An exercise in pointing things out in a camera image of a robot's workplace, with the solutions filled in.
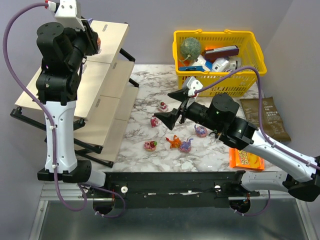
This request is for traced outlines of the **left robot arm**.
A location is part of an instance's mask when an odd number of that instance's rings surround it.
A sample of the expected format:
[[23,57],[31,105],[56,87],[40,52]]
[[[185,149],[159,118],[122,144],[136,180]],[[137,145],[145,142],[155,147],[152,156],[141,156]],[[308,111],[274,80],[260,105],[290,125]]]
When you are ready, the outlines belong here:
[[74,147],[74,114],[83,60],[99,51],[98,34],[86,19],[81,23],[83,29],[49,22],[37,30],[42,61],[35,86],[38,100],[45,107],[47,140],[45,167],[37,178],[102,187],[106,174],[93,170],[89,160],[78,160]]

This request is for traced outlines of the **purple bunny cupcake toy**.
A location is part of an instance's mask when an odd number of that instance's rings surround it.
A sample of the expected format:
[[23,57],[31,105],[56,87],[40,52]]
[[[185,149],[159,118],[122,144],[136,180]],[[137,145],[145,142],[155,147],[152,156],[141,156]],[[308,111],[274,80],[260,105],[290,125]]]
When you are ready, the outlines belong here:
[[98,35],[98,33],[96,31],[93,30],[93,28],[91,27],[91,24],[93,22],[93,18],[88,18],[87,19],[88,25],[89,25],[89,29],[90,29],[90,39],[93,43],[94,46],[94,55],[98,54],[100,49],[101,49],[101,39]]

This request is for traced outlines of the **purple bunny pink donut toy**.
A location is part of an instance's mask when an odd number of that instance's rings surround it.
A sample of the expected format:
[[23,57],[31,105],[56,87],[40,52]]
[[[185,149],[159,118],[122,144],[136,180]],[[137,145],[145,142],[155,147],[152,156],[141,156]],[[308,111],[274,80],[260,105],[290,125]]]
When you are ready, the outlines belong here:
[[199,137],[199,138],[205,138],[208,135],[208,130],[199,125],[197,126],[196,124],[194,125],[194,129],[195,129],[195,134]]

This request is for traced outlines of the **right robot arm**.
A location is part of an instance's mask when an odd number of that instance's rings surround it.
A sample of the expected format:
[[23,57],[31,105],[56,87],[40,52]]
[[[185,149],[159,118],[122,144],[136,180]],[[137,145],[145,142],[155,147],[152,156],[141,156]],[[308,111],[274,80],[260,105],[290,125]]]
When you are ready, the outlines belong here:
[[313,202],[320,195],[320,159],[265,137],[261,129],[236,116],[240,105],[228,94],[214,96],[209,107],[197,102],[188,105],[190,97],[184,90],[168,96],[181,102],[179,108],[154,114],[168,129],[172,130],[176,121],[191,120],[212,130],[226,146],[257,155],[280,168],[279,171],[246,171],[240,179],[243,189],[287,192],[305,202]]

